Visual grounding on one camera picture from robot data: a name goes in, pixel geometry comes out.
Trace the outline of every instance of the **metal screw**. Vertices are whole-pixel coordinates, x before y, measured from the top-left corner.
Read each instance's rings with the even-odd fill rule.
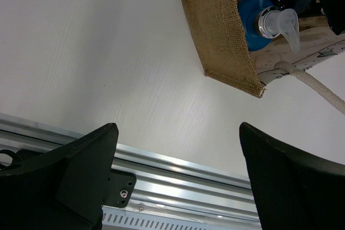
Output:
[[[128,191],[126,191],[126,190],[120,191],[120,196],[123,197],[124,199],[127,198],[127,196],[128,196]]]

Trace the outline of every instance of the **black bracket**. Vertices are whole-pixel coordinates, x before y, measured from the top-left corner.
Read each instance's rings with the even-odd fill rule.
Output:
[[[110,207],[126,207],[135,183],[136,176],[133,173],[111,170],[103,204]]]

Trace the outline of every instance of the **rope handle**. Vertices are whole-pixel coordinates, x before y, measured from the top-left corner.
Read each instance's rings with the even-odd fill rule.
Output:
[[[308,74],[307,72],[300,70],[286,61],[280,61],[274,65],[275,69],[281,69],[290,75],[293,75],[298,80],[305,83],[311,89],[314,89],[320,94],[327,102],[329,102],[334,108],[345,115],[345,102],[333,93],[328,87],[321,83],[318,79]]]

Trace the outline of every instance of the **jute bag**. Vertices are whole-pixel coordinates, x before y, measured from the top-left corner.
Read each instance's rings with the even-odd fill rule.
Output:
[[[306,70],[345,50],[345,35],[336,36],[321,16],[299,19],[299,53],[293,54],[283,37],[249,52],[237,0],[181,1],[205,75],[259,98],[269,82],[287,74],[275,63]]]
[[[182,0],[182,5],[205,75],[262,97],[237,0]]]

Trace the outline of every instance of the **white pump nozzle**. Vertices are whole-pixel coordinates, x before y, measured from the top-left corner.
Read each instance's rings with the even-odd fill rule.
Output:
[[[301,49],[298,16],[295,10],[272,10],[265,14],[264,30],[275,37],[282,34],[290,44],[293,53]]]

